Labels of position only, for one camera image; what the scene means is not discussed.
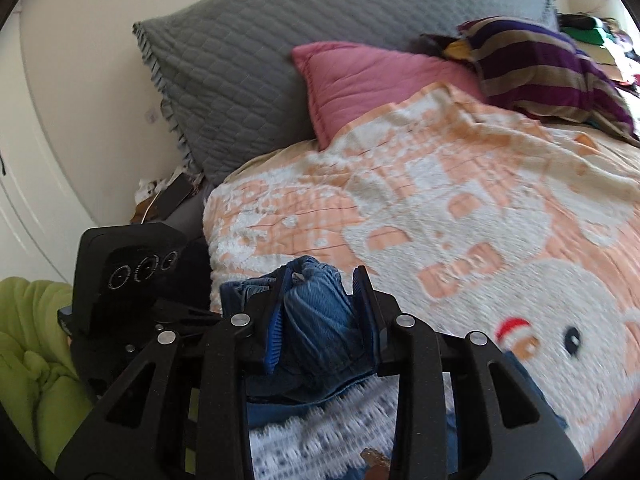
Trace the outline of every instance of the red santa hat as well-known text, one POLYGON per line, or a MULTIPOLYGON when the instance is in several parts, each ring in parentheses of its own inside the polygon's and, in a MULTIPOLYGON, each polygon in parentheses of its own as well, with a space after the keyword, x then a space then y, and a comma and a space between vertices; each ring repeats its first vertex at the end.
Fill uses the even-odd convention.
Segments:
POLYGON ((518 341, 533 335, 531 323, 521 317, 508 317, 495 332, 495 341, 501 348, 512 348, 518 341))

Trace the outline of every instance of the metal screw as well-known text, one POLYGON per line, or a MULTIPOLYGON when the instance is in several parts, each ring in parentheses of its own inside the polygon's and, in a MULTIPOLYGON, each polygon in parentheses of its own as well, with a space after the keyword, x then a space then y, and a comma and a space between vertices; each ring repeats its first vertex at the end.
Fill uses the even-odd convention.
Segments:
POLYGON ((469 341, 476 346, 484 346, 489 340, 482 332, 472 332, 469 334, 469 341))
POLYGON ((158 342, 161 345, 170 345, 175 341, 175 332, 171 330, 165 330, 158 334, 158 342))
POLYGON ((250 321, 251 318, 243 312, 241 312, 240 314, 234 314, 231 317, 231 324, 233 326, 247 326, 250 321))
POLYGON ((409 316, 409 314, 400 314, 400 316, 396 317, 396 323, 398 323, 399 326, 411 328, 415 325, 415 319, 414 316, 409 316))

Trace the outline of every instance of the green blanket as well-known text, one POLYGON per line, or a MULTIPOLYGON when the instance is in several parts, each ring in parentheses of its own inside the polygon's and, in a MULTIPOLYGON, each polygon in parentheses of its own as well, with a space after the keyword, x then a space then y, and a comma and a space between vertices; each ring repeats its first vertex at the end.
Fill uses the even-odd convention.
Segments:
POLYGON ((51 470, 92 408, 57 322, 70 303, 65 283, 0 282, 0 402, 51 470))
POLYGON ((573 27, 561 27, 560 30, 574 38, 574 40, 597 46, 604 45, 605 38, 609 38, 611 41, 616 41, 616 38, 614 38, 610 34, 607 34, 606 31, 600 27, 592 28, 591 30, 582 30, 581 28, 573 27))

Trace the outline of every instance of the bed sheet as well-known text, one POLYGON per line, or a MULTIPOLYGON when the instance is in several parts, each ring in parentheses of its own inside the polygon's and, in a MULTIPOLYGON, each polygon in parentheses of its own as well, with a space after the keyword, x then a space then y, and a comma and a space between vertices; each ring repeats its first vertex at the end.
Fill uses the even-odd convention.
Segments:
POLYGON ((436 330, 511 350, 587 467, 640 398, 640 157, 434 84, 236 174, 207 201, 212 308, 227 280, 301 254, 436 330))

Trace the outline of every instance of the snowman eye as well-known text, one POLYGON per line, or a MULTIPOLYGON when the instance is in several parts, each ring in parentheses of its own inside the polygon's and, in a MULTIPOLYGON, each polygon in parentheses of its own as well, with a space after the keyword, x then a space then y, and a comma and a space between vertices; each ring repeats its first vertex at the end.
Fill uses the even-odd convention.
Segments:
POLYGON ((576 357, 580 350, 580 332, 575 326, 570 326, 564 331, 564 348, 571 357, 576 357))

